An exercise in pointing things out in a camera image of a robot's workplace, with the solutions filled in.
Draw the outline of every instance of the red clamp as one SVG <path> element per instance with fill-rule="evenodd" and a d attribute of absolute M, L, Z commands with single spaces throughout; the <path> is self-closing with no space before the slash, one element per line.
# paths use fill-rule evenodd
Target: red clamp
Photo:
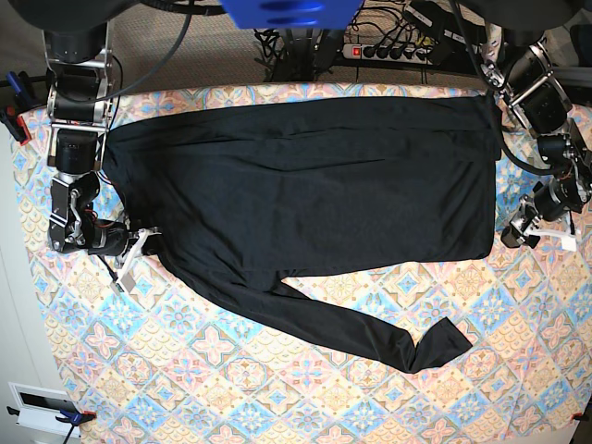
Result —
<path fill-rule="evenodd" d="M 587 414 L 585 413 L 574 413 L 572 415 L 572 421 L 589 421 L 590 418 Z"/>
<path fill-rule="evenodd" d="M 17 112 L 12 106 L 0 109 L 0 122 L 6 125 L 12 137 L 20 143 L 20 146 L 26 145 L 31 141 L 31 133 L 24 119 L 22 116 L 17 116 Z"/>

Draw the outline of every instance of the black cable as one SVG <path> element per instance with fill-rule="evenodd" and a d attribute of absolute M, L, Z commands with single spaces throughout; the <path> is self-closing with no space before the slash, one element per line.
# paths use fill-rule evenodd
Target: black cable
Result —
<path fill-rule="evenodd" d="M 191 14 L 193 16 L 220 16 L 226 14 L 222 6 L 195 6 L 192 2 L 189 5 L 178 5 L 165 0 L 141 0 L 143 5 L 153 7 L 159 11 L 175 12 L 178 14 Z"/>
<path fill-rule="evenodd" d="M 74 431 L 74 425 L 72 425 L 72 427 L 68 431 L 68 434 L 66 435 L 66 439 L 64 439 L 64 442 L 62 444 L 66 444 L 68 442 L 68 440 L 70 439 L 70 435 L 72 435 L 73 431 Z"/>
<path fill-rule="evenodd" d="M 123 87 L 123 66 L 119 59 L 113 55 L 113 59 L 116 61 L 117 65 L 119 66 L 119 88 Z M 121 96 L 117 96 L 117 105 L 115 107 L 115 112 L 113 113 L 113 117 L 111 117 L 111 123 L 109 124 L 109 130 L 113 128 L 113 124 L 115 123 L 115 118 L 117 117 L 117 111 L 119 111 L 119 104 L 121 103 Z"/>
<path fill-rule="evenodd" d="M 425 84 L 427 85 L 427 69 L 424 68 Z"/>
<path fill-rule="evenodd" d="M 253 32 L 255 38 L 261 44 L 261 58 L 256 57 L 254 60 L 265 67 L 264 81 L 271 81 L 278 69 L 278 61 L 285 54 L 283 48 L 279 51 L 276 49 L 280 41 L 279 32 L 275 29 L 264 31 L 253 30 Z"/>
<path fill-rule="evenodd" d="M 407 30 L 409 32 L 409 35 L 407 36 L 407 42 L 405 42 L 402 46 L 402 51 L 404 51 L 405 49 L 407 49 L 407 46 L 409 46 L 409 43 L 411 42 L 411 39 L 413 38 L 413 31 L 415 31 L 416 28 L 411 28 L 408 29 L 407 26 L 409 26 L 410 23 L 408 23 L 407 25 L 403 25 L 401 30 L 399 31 L 399 33 L 397 34 L 397 36 L 395 37 L 395 40 L 393 40 L 393 42 L 387 47 L 387 49 L 390 51 L 392 48 L 395 47 L 395 44 L 399 41 L 399 37 L 401 37 L 401 34 L 403 33 L 403 31 Z"/>
<path fill-rule="evenodd" d="M 119 276 L 117 275 L 117 273 L 115 271 L 113 271 L 113 268 L 111 268 L 111 266 L 107 263 L 105 258 L 103 256 L 98 255 L 98 254 L 96 257 L 98 257 L 99 261 L 101 261 L 105 265 L 107 271 L 109 272 L 109 276 L 113 279 L 113 281 L 117 282 L 117 280 L 119 279 Z"/>
<path fill-rule="evenodd" d="M 382 11 L 388 12 L 390 15 L 395 17 L 397 21 L 402 20 L 403 15 L 396 7 L 389 6 L 362 6 L 360 11 Z"/>
<path fill-rule="evenodd" d="M 559 174 L 562 171 L 564 171 L 565 168 L 563 166 L 556 166 L 554 168 L 549 169 L 537 168 L 536 166 L 532 166 L 524 160 L 519 159 L 514 155 L 512 151 L 510 151 L 510 148 L 508 148 L 508 145 L 506 145 L 506 141 L 504 141 L 503 139 L 503 134 L 501 133 L 501 128 L 499 128 L 499 125 L 497 123 L 496 116 L 493 113 L 494 106 L 497 106 L 496 99 L 493 97 L 493 93 L 494 91 L 492 90 L 487 90 L 486 93 L 486 98 L 489 104 L 489 106 L 487 107 L 487 118 L 489 120 L 489 125 L 493 130 L 493 134 L 496 138 L 496 141 L 498 142 L 498 145 L 501 148 L 501 151 L 503 151 L 503 153 L 506 154 L 508 158 L 512 161 L 512 163 L 515 164 L 517 167 L 536 176 L 554 176 L 555 174 Z"/>
<path fill-rule="evenodd" d="M 467 53 L 469 53 L 469 58 L 471 58 L 471 63 L 473 64 L 473 67 L 475 68 L 476 74 L 487 86 L 486 98 L 487 98 L 487 101 L 489 102 L 489 107 L 487 108 L 487 117 L 489 119 L 489 125 L 493 129 L 493 133 L 495 135 L 495 138 L 496 138 L 496 141 L 498 142 L 499 147 L 501 148 L 501 151 L 503 151 L 503 153 L 505 153 L 508 156 L 508 158 L 512 161 L 512 163 L 514 163 L 517 167 L 523 169 L 524 171 L 526 171 L 530 174 L 534 174 L 536 176 L 554 176 L 555 174 L 561 173 L 565 169 L 563 166 L 556 166 L 554 168 L 546 168 L 546 169 L 537 168 L 536 166 L 532 166 L 532 165 L 526 163 L 525 161 L 519 159 L 518 157 L 516 157 L 514 155 L 514 153 L 512 151 L 510 151 L 510 148 L 508 148 L 508 145 L 506 145 L 506 142 L 503 139 L 503 134 L 501 133 L 501 128 L 499 128 L 499 125 L 497 123 L 496 117 L 493 112 L 493 106 L 497 106 L 495 98 L 493 97 L 493 93 L 499 93 L 500 91 L 502 91 L 505 88 L 505 86 L 507 84 L 507 79 L 510 74 L 510 70 L 512 70 L 517 59 L 510 65 L 510 68 L 508 69 L 508 74 L 505 76 L 503 84 L 499 87 L 494 87 L 493 85 L 491 85 L 489 83 L 489 80 L 486 78 L 485 74 L 481 70 L 481 67 L 479 66 L 479 62 L 477 61 L 477 56 L 476 56 L 475 52 L 473 51 L 473 44 L 471 43 L 471 40 L 468 37 L 468 32 L 466 31 L 466 29 L 464 27 L 463 14 L 461 13 L 461 10 L 459 9 L 459 6 L 456 3 L 456 0 L 449 0 L 449 3 L 450 3 L 450 7 L 452 8 L 452 14 L 454 14 L 454 18 L 456 19 L 456 23 L 459 26 L 459 30 L 461 30 L 461 35 L 464 38 L 464 45 L 466 46 L 466 51 L 467 51 Z"/>
<path fill-rule="evenodd" d="M 105 173 L 103 171 L 97 171 L 96 175 L 98 176 L 99 180 L 101 180 L 104 184 L 110 185 L 113 187 L 113 189 L 115 190 L 117 195 L 120 197 L 121 204 L 123 205 L 123 208 L 125 209 L 125 207 L 126 207 L 126 193 L 123 190 L 121 190 L 116 183 L 109 180 L 105 176 Z"/>
<path fill-rule="evenodd" d="M 490 90 L 499 93 L 503 88 L 493 86 L 489 83 L 489 79 L 485 76 L 483 71 L 481 70 L 481 66 L 479 65 L 479 61 L 477 60 L 477 56 L 473 51 L 473 44 L 471 43 L 471 39 L 469 39 L 469 33 L 467 32 L 466 28 L 464 27 L 464 18 L 461 10 L 456 3 L 456 0 L 449 0 L 450 7 L 452 8 L 452 14 L 454 14 L 454 18 L 456 19 L 456 24 L 461 31 L 461 35 L 464 38 L 464 45 L 466 46 L 466 52 L 469 53 L 469 58 L 471 59 L 471 64 L 475 69 L 475 74 L 479 79 L 481 79 Z"/>
<path fill-rule="evenodd" d="M 190 0 L 189 3 L 190 3 L 190 5 L 193 5 L 195 3 L 195 0 Z M 187 34 L 187 30 L 189 29 L 189 25 L 191 23 L 191 17 L 192 17 L 191 14 L 187 14 L 187 16 L 185 17 L 185 21 L 183 22 L 183 27 L 181 28 L 179 36 L 177 37 L 177 40 L 173 43 L 173 45 L 168 50 L 168 52 L 165 54 L 165 56 L 163 58 L 161 58 L 160 61 L 158 63 L 156 63 L 156 65 L 154 65 L 146 74 L 141 76 L 139 79 L 135 80 L 129 86 L 126 86 L 125 88 L 121 88 L 115 92 L 112 92 L 112 93 L 106 95 L 105 97 L 99 97 L 97 99 L 91 99 L 91 100 L 76 100 L 76 99 L 72 99 L 71 97 L 64 95 L 62 92 L 60 92 L 57 89 L 56 81 L 54 80 L 55 90 L 57 91 L 57 93 L 59 95 L 64 97 L 64 99 L 66 99 L 69 102 L 75 103 L 75 104 L 96 104 L 97 102 L 102 102 L 103 100 L 113 99 L 114 97 L 118 97 L 119 95 L 122 95 L 124 93 L 127 93 L 127 92 L 133 90 L 134 88 L 138 87 L 141 83 L 143 83 L 146 79 L 152 77 L 155 74 L 155 72 L 158 71 L 158 69 L 162 68 L 163 65 L 166 62 L 168 62 L 168 60 L 170 60 L 170 58 L 179 49 L 181 42 L 183 42 L 183 39 L 185 38 L 185 35 Z"/>
<path fill-rule="evenodd" d="M 396 31 L 396 30 L 399 28 L 399 27 L 397 27 L 397 28 L 393 28 L 393 30 L 390 30 L 390 31 L 388 31 L 388 32 L 385 32 L 385 31 L 384 31 L 382 28 L 380 28 L 378 25 L 376 25 L 376 24 L 375 24 L 375 23 L 373 23 L 372 21 L 363 21 L 363 22 L 360 22 L 360 23 L 353 23 L 353 24 L 350 24 L 351 28 L 352 28 L 354 31 L 356 31 L 356 32 L 357 32 L 359 29 L 358 29 L 358 30 L 356 30 L 356 29 L 354 28 L 354 26 L 356 26 L 356 27 L 360 27 L 360 26 L 365 26 L 365 25 L 374 26 L 374 27 L 375 27 L 377 30 L 379 30 L 379 31 L 380 31 L 380 33 L 381 33 L 381 34 L 382 34 L 384 37 L 388 38 L 388 39 L 389 39 L 389 40 L 391 40 L 391 41 L 392 41 L 392 37 L 390 37 L 390 36 L 389 36 L 389 33 L 390 33 L 391 31 L 393 31 L 393 30 L 395 30 L 395 31 Z"/>
<path fill-rule="evenodd" d="M 383 45 L 383 43 L 387 40 L 387 38 L 389 38 L 391 40 L 391 44 L 394 46 L 395 43 L 397 42 L 397 39 L 399 39 L 399 37 L 401 36 L 401 33 L 403 32 L 403 30 L 405 29 L 406 25 L 397 25 L 395 28 L 393 28 L 392 30 L 388 31 L 385 36 L 382 38 L 382 40 L 380 42 L 378 42 L 377 44 L 374 45 L 375 48 L 378 48 L 380 46 Z M 392 37 L 390 37 L 390 34 L 392 34 L 394 31 L 399 31 L 399 33 L 397 34 L 397 36 L 393 39 Z"/>
<path fill-rule="evenodd" d="M 514 69 L 514 66 L 516 65 L 516 63 L 518 63 L 518 61 L 522 58 L 521 54 L 517 54 L 513 61 L 510 62 L 506 67 L 503 68 L 503 70 L 501 71 L 501 75 L 503 76 L 503 83 L 501 84 L 501 88 L 505 89 L 506 86 L 508 86 L 508 79 L 510 78 L 510 74 L 512 73 L 512 70 Z"/>

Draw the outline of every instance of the metal bracket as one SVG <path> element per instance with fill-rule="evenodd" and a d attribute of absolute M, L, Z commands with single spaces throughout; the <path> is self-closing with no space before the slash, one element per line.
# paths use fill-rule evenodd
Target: metal bracket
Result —
<path fill-rule="evenodd" d="M 500 55 L 503 29 L 501 26 L 494 25 L 493 23 L 486 23 L 485 33 L 487 41 L 481 45 L 481 56 L 486 65 L 489 63 L 495 65 L 498 63 L 498 57 Z"/>
<path fill-rule="evenodd" d="M 126 253 L 116 258 L 116 265 L 120 265 L 123 261 L 123 266 L 121 267 L 121 271 L 119 272 L 119 279 L 114 284 L 112 284 L 112 288 L 113 285 L 115 286 L 114 290 L 130 294 L 131 291 L 135 288 L 136 281 L 131 275 L 131 266 L 133 265 L 133 262 L 135 261 L 136 257 L 142 255 L 142 247 L 144 246 L 148 238 L 150 236 L 153 236 L 154 234 L 161 234 L 158 227 L 139 229 L 137 233 L 138 239 L 136 240 L 136 242 Z"/>
<path fill-rule="evenodd" d="M 538 88 L 543 86 L 544 84 L 548 83 L 553 87 L 553 89 L 557 92 L 560 97 L 561 103 L 565 112 L 569 112 L 572 109 L 572 102 L 570 101 L 569 97 L 557 81 L 554 76 L 553 66 L 550 62 L 549 55 L 547 54 L 547 50 L 543 46 L 543 42 L 537 42 L 529 46 L 529 50 L 532 54 L 535 55 L 536 59 L 538 60 L 539 65 L 543 69 L 543 73 L 526 89 L 520 92 L 515 92 L 511 85 L 507 85 L 505 90 L 503 91 L 503 99 L 506 102 L 508 108 L 512 111 L 512 113 L 516 116 L 520 124 L 527 129 L 530 134 L 536 138 L 540 134 L 538 134 L 531 126 L 524 110 L 520 106 L 520 104 L 528 98 L 532 93 L 534 93 Z"/>
<path fill-rule="evenodd" d="M 49 45 L 45 45 L 45 60 L 47 66 L 52 71 L 59 71 L 62 67 L 75 67 L 88 69 L 97 74 L 100 81 L 97 98 L 105 97 L 109 94 L 113 87 L 113 81 L 111 80 L 111 70 L 113 67 L 113 51 L 111 49 L 111 33 L 112 25 L 107 23 L 106 25 L 106 36 L 105 46 L 101 52 L 97 55 L 94 60 L 89 60 L 77 65 L 69 65 L 60 62 L 52 53 Z M 50 92 L 47 98 L 47 116 L 50 118 L 50 134 L 48 138 L 47 148 L 47 165 L 54 167 L 56 165 L 56 134 L 59 130 L 79 130 L 79 131 L 90 131 L 97 132 L 102 137 L 101 144 L 99 146 L 98 157 L 94 162 L 94 171 L 100 171 L 103 165 L 103 158 L 105 155 L 105 141 L 106 134 L 109 131 L 111 119 L 113 118 L 113 100 L 109 99 L 106 101 L 98 101 L 94 104 L 92 121 L 71 121 L 63 120 L 56 117 L 56 99 L 57 91 L 54 85 L 50 88 Z"/>
<path fill-rule="evenodd" d="M 562 222 L 565 226 L 564 231 L 558 229 L 537 228 L 531 224 L 531 226 L 524 231 L 524 234 L 526 236 L 549 236 L 550 238 L 558 238 L 561 240 L 561 248 L 563 250 L 567 252 L 576 252 L 577 243 L 582 241 L 582 234 L 578 229 L 575 232 L 572 232 L 572 216 L 569 212 L 566 213 L 565 219 L 563 219 Z"/>

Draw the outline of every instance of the patterned tablecloth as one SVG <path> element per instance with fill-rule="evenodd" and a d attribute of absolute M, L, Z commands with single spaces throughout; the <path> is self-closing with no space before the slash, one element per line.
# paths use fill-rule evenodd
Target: patterned tablecloth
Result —
<path fill-rule="evenodd" d="M 223 106 L 345 96 L 471 95 L 452 89 L 310 84 L 206 88 L 123 98 L 117 124 Z M 572 115 L 592 146 L 592 110 Z M 438 370 L 404 375 L 315 347 L 219 309 L 153 258 L 134 268 L 132 297 L 86 254 L 45 243 L 50 213 L 48 120 L 25 116 L 33 140 L 13 143 L 22 227 L 47 336 L 64 386 L 96 411 L 84 442 L 212 444 L 469 444 L 567 426 L 592 392 L 592 211 L 575 222 L 584 241 L 507 250 L 486 260 L 403 264 L 335 277 L 290 279 L 312 298 L 409 330 L 415 340 L 448 316 L 475 345 Z M 507 136 L 522 158 L 534 144 Z M 536 179 L 498 162 L 497 225 Z M 102 216 L 120 209 L 103 186 Z"/>

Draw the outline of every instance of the black long-sleeve shirt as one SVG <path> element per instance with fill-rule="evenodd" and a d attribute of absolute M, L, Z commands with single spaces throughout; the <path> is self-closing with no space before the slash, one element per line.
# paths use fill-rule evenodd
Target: black long-sleeve shirt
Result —
<path fill-rule="evenodd" d="M 157 117 L 112 131 L 105 171 L 207 300 L 406 373 L 471 343 L 311 300 L 285 277 L 488 255 L 500 151 L 483 97 L 347 98 Z"/>

